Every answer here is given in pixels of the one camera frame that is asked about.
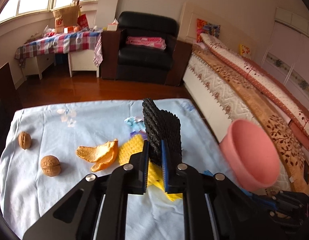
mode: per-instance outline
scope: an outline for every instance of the black knitted scouring pad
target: black knitted scouring pad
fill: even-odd
[[[145,98],[142,103],[145,131],[150,144],[150,161],[161,166],[161,140],[166,139],[171,154],[182,156],[180,120],[175,114],[159,110],[152,99]]]

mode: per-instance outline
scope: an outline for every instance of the walnut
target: walnut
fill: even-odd
[[[31,146],[31,136],[27,132],[21,132],[19,134],[19,145],[22,149],[29,149]]]
[[[60,162],[57,157],[48,155],[41,160],[41,169],[44,175],[54,177],[59,175],[61,172]]]

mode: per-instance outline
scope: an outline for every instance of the wooden floor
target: wooden floor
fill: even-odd
[[[111,99],[191,98],[184,86],[102,80],[93,71],[74,72],[70,78],[67,65],[50,66],[42,80],[38,75],[30,76],[17,92],[24,108]]]

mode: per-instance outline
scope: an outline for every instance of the brown bedspread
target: brown bedspread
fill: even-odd
[[[208,49],[202,49],[194,44],[192,51],[232,87],[258,119],[273,141],[279,157],[291,177],[292,190],[309,194],[309,178],[307,181],[304,179],[305,166],[309,166],[309,164],[304,159],[301,146],[286,122],[269,103],[265,102],[261,93],[247,79],[224,64]]]

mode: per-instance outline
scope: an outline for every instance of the window frame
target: window frame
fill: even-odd
[[[88,3],[96,3],[98,0],[83,0],[83,1],[80,1],[80,5],[81,4],[88,4]],[[13,16],[13,17],[10,17],[8,19],[5,19],[3,21],[0,21],[0,25],[3,24],[3,23],[6,23],[6,22],[9,22],[17,17],[22,17],[22,16],[25,16],[25,15],[29,15],[29,14],[34,14],[34,13],[47,13],[47,12],[52,12],[56,9],[60,9],[60,8],[66,8],[68,7],[69,5],[67,6],[63,6],[63,7],[58,7],[58,8],[54,8],[56,4],[56,0],[48,0],[48,6],[46,9],[42,9],[42,10],[35,10],[35,11],[29,11],[29,12],[24,12],[24,13],[19,13],[19,7],[20,7],[20,0],[18,0],[18,4],[17,4],[17,8],[16,8],[16,16]]]

